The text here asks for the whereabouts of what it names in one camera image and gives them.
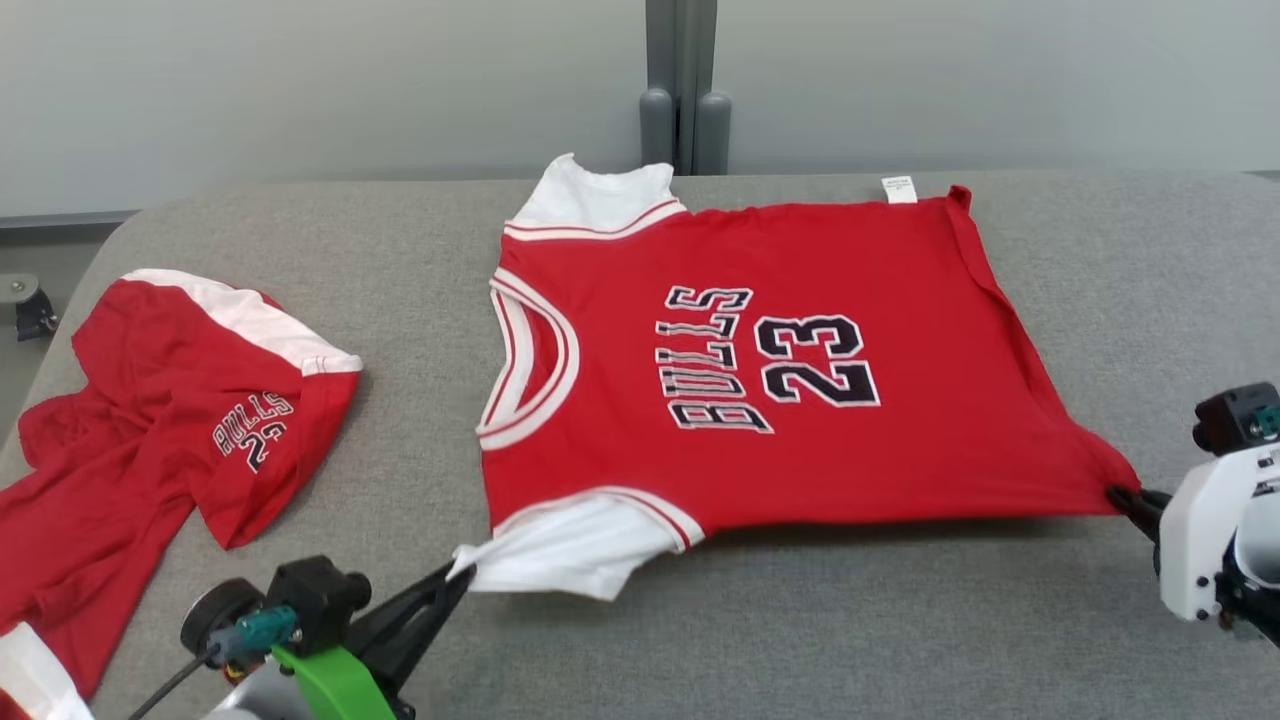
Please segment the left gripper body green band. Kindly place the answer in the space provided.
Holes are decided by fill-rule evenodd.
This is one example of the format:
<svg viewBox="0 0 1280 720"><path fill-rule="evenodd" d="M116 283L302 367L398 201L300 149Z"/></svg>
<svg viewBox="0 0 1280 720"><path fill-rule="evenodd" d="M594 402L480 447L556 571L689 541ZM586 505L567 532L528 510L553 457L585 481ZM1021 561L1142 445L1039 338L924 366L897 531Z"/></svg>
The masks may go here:
<svg viewBox="0 0 1280 720"><path fill-rule="evenodd" d="M271 656L289 670L315 719L415 719L401 698L419 651L399 641L347 641L315 653L283 644Z"/></svg>

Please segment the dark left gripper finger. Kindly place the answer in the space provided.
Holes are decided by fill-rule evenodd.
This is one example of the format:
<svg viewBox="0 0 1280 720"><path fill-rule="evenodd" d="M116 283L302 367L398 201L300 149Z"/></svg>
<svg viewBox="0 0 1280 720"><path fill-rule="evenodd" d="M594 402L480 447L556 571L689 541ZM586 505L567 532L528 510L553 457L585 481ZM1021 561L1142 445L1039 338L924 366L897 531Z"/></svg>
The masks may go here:
<svg viewBox="0 0 1280 720"><path fill-rule="evenodd" d="M467 593L471 569L448 562L353 621L346 634L352 653L425 652Z"/></svg>
<svg viewBox="0 0 1280 720"><path fill-rule="evenodd" d="M375 679L384 692L401 692L474 578L472 571L434 571L375 610Z"/></svg>

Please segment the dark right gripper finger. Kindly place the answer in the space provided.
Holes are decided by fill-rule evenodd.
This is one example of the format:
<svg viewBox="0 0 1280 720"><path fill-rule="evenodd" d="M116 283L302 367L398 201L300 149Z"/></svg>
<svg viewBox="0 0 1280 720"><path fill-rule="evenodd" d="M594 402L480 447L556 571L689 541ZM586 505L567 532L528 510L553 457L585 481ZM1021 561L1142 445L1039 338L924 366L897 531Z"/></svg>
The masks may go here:
<svg viewBox="0 0 1280 720"><path fill-rule="evenodd" d="M1158 516L1167 507L1172 496L1157 489L1129 489L1121 486L1108 486L1105 491L1108 502L1126 516Z"/></svg>
<svg viewBox="0 0 1280 720"><path fill-rule="evenodd" d="M1160 546L1160 523L1164 511L1164 505L1126 505L1119 510L1155 546Z"/></svg>

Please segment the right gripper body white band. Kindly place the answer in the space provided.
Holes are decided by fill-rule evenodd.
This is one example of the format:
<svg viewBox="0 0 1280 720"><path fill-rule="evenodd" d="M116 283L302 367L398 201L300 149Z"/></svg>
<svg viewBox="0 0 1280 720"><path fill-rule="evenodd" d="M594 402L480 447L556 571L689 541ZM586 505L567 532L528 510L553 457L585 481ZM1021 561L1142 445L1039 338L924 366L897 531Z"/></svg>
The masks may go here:
<svg viewBox="0 0 1280 720"><path fill-rule="evenodd" d="M1188 471L1158 525L1160 594L1192 621L1216 609L1215 571L1261 486L1277 482L1277 445L1245 448Z"/></svg>

